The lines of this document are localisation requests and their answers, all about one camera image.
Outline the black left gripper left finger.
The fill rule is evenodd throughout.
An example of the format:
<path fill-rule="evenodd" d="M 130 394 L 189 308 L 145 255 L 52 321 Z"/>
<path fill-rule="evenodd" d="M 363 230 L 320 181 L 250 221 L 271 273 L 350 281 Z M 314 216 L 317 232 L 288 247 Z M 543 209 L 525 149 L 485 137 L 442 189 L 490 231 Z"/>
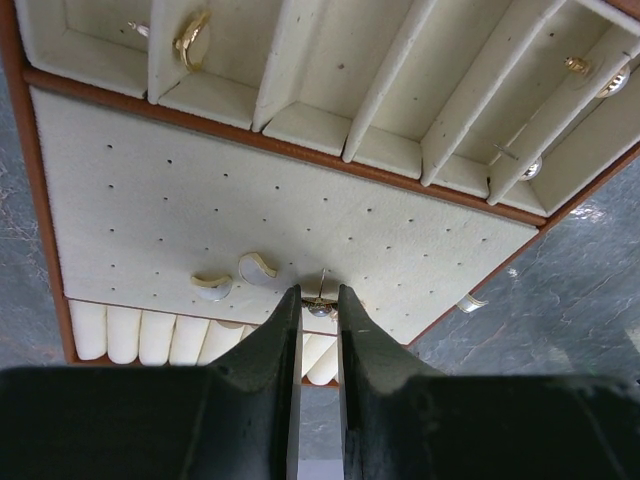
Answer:
<path fill-rule="evenodd" d="M 5 479 L 293 479 L 301 289 L 206 366 L 1 374 Z"/>

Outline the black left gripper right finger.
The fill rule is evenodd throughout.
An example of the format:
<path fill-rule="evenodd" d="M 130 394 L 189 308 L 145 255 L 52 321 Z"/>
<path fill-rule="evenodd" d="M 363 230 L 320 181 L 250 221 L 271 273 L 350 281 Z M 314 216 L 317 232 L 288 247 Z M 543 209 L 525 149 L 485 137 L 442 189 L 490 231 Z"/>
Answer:
<path fill-rule="evenodd" d="M 635 479 L 639 390 L 609 376 L 447 376 L 338 297 L 348 479 Z"/>

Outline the pearl stud earring gold setting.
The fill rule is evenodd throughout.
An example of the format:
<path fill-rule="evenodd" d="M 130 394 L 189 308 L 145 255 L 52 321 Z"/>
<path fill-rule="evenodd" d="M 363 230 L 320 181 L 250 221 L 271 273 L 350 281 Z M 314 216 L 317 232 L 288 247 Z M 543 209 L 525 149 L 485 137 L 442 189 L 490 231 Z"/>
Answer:
<path fill-rule="evenodd" d="M 303 297 L 302 306 L 316 318 L 330 317 L 331 319 L 336 319 L 338 314 L 337 301 L 323 296 L 325 278 L 326 269 L 323 269 L 317 295 L 315 297 Z"/>

